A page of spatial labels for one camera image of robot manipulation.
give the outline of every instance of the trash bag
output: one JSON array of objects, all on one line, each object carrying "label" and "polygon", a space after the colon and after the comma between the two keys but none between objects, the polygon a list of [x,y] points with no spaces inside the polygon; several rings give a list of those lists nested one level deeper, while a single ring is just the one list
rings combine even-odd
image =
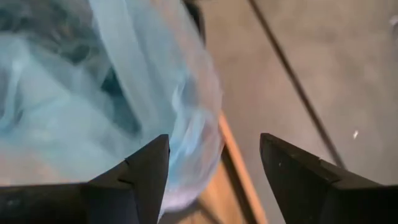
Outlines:
[{"label": "trash bag", "polygon": [[221,90],[179,0],[4,0],[0,49],[0,184],[88,181],[168,134],[162,211],[205,188]]}]

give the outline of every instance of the black wire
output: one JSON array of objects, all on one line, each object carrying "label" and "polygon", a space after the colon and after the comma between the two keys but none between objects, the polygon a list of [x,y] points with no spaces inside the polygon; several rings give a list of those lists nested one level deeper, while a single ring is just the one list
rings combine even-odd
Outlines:
[{"label": "black wire", "polygon": [[261,27],[263,28],[264,32],[266,33],[266,36],[268,37],[272,48],[274,49],[276,56],[279,58],[279,60],[282,62],[282,66],[284,67],[286,73],[288,74],[290,81],[293,84],[293,87],[295,91],[297,92],[298,96],[300,97],[302,103],[305,106],[305,109],[307,110],[308,114],[310,115],[312,122],[314,123],[317,131],[319,132],[319,135],[322,138],[323,143],[326,146],[326,149],[329,151],[330,156],[336,163],[341,168],[346,168],[343,160],[341,159],[340,155],[338,154],[335,145],[331,141],[328,133],[325,130],[325,127],[323,123],[321,122],[320,118],[315,112],[315,109],[311,105],[311,102],[309,101],[307,95],[305,94],[305,91],[300,84],[299,79],[297,78],[297,75],[295,74],[294,70],[292,69],[292,66],[290,66],[289,61],[287,60],[287,57],[285,56],[285,53],[283,52],[282,48],[280,47],[280,44],[278,43],[277,39],[275,38],[275,35],[272,33],[271,28],[269,27],[266,18],[262,15],[259,6],[256,3],[256,0],[248,0],[250,3],[250,6],[252,7],[254,14],[256,15],[258,21],[260,22]]}]

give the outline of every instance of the orange wooden edge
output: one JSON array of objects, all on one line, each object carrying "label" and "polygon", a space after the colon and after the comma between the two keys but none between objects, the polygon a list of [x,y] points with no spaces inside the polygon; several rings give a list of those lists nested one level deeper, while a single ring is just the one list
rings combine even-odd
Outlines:
[{"label": "orange wooden edge", "polygon": [[254,189],[248,170],[244,165],[241,151],[236,144],[235,138],[232,135],[231,129],[229,128],[228,122],[223,112],[221,112],[220,114],[219,126],[221,129],[221,133],[224,137],[225,144],[227,145],[226,148],[228,149],[232,162],[236,168],[236,172],[238,173],[238,177],[242,183],[243,189],[246,193],[246,197],[249,200],[256,221],[258,224],[268,224],[266,213],[257,196],[256,190]]}]

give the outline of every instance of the plastic bag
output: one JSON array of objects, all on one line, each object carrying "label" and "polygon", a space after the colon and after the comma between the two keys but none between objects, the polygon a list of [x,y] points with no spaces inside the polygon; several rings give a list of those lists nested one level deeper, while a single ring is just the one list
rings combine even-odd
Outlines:
[{"label": "plastic bag", "polygon": [[8,163],[3,184],[87,181],[169,134],[162,209],[198,196],[220,158],[221,92],[181,2],[9,0],[1,14],[0,154],[29,167]]}]

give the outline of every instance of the gray floor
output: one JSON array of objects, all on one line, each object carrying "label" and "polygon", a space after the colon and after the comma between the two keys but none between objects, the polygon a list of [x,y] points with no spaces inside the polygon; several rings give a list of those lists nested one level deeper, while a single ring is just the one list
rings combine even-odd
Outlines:
[{"label": "gray floor", "polygon": [[[398,183],[398,1],[257,0],[347,168]],[[201,1],[223,109],[269,223],[283,223],[261,167],[260,133],[326,151],[247,0]]]}]

